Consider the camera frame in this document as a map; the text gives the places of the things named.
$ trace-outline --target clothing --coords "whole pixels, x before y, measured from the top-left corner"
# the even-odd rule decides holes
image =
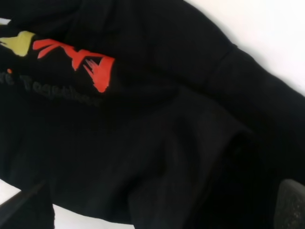
[[[136,229],[272,228],[279,182],[305,183],[300,94],[184,1],[30,2],[0,31],[45,36],[24,57],[0,47],[1,71],[40,88],[0,85],[2,179],[47,177],[55,204]],[[49,38],[114,58],[105,91],[90,71],[105,56],[40,59]],[[45,85],[102,102],[49,100]]]

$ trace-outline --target red graphic print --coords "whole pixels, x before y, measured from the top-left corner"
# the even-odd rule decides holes
[[[110,82],[110,75],[114,58],[105,56],[103,54],[93,53],[87,50],[75,51],[74,47],[67,44],[54,41],[52,39],[45,39],[40,41],[35,41],[33,44],[34,50],[39,50],[44,48],[39,52],[38,59],[44,57],[46,54],[52,50],[61,47],[64,49],[66,54],[72,59],[72,68],[76,71],[78,70],[81,62],[88,56],[90,57],[101,57],[100,64],[95,63],[93,60],[86,60],[87,64],[91,69],[89,69],[85,64],[83,65],[90,77],[94,82],[94,86],[99,92],[105,92]]]

